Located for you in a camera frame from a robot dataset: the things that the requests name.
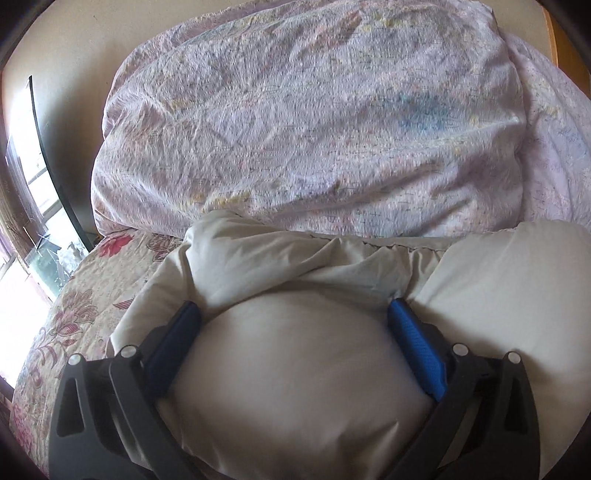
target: bedsheet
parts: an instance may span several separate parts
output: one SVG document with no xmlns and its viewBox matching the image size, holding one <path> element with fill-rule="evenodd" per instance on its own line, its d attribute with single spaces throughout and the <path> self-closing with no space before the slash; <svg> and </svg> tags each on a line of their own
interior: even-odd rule
<svg viewBox="0 0 591 480">
<path fill-rule="evenodd" d="M 48 474 L 48 434 L 66 359 L 105 357 L 107 341 L 134 296 L 181 243 L 166 235 L 125 230 L 86 257 L 53 304 L 17 381 L 10 427 Z"/>
</svg>

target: blue rubber grip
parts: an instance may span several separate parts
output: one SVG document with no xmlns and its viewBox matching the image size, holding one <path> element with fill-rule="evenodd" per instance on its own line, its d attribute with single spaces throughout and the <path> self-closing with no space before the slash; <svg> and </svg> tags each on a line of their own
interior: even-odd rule
<svg viewBox="0 0 591 480">
<path fill-rule="evenodd" d="M 199 307 L 192 302 L 185 302 L 144 365 L 145 393 L 148 398 L 155 400 L 166 395 L 200 329 Z"/>
<path fill-rule="evenodd" d="M 390 304 L 388 329 L 423 391 L 439 402 L 447 391 L 446 364 L 429 343 L 421 325 L 406 302 L 394 300 Z"/>
</svg>

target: metal screw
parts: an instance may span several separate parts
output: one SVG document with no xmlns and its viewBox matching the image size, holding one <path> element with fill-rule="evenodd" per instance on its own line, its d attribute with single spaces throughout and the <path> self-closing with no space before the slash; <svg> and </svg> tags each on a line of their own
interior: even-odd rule
<svg viewBox="0 0 591 480">
<path fill-rule="evenodd" d="M 466 356 L 468 352 L 468 347 L 463 343 L 456 343 L 453 346 L 453 353 L 455 353 L 457 356 Z"/>
<path fill-rule="evenodd" d="M 123 358 L 131 358 L 137 351 L 138 349 L 135 347 L 135 345 L 126 345 L 121 349 L 121 356 Z"/>
<path fill-rule="evenodd" d="M 509 352 L 507 358 L 509 359 L 509 362 L 515 365 L 521 362 L 521 356 L 517 352 Z"/>
<path fill-rule="evenodd" d="M 68 359 L 68 363 L 70 365 L 78 365 L 80 363 L 80 361 L 82 360 L 82 355 L 79 353 L 74 353 L 74 355 L 72 355 L 69 359 Z"/>
</svg>

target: blanket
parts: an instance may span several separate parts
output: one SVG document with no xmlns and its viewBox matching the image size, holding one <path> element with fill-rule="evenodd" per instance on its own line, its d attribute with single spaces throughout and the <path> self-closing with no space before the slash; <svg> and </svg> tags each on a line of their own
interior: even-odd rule
<svg viewBox="0 0 591 480">
<path fill-rule="evenodd" d="M 516 224 L 526 116 L 488 7 L 269 6 L 190 20 L 121 66 L 92 178 L 101 232 L 181 237 L 220 208 L 365 237 Z"/>
</svg>

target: beige wall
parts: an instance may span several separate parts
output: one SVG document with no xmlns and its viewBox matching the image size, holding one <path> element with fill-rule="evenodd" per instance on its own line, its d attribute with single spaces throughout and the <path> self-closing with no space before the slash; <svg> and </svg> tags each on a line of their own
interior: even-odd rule
<svg viewBox="0 0 591 480">
<path fill-rule="evenodd" d="M 83 228 L 96 231 L 90 174 L 102 144 L 102 109 L 117 68 L 138 44 L 188 18 L 240 0 L 56 0 L 33 23 L 2 79 L 9 125 L 15 93 L 33 75 L 47 160 Z M 501 27 L 550 55 L 535 0 L 488 0 Z"/>
</svg>

